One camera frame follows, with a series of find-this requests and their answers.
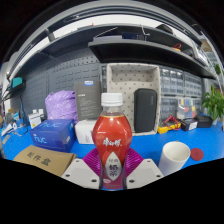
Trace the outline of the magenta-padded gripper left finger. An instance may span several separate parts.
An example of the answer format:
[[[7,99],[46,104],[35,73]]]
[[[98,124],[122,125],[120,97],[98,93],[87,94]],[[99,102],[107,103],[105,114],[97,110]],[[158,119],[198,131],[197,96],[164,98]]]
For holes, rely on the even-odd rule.
[[[62,178],[84,188],[101,187],[102,165],[96,148],[82,159],[76,158],[66,169]]]

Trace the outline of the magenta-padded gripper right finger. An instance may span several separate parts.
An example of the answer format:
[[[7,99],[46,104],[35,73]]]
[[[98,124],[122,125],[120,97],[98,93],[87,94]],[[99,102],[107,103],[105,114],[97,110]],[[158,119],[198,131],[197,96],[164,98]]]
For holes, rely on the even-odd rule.
[[[130,148],[124,162],[124,188],[135,189],[146,186],[163,177],[152,159],[144,159]]]

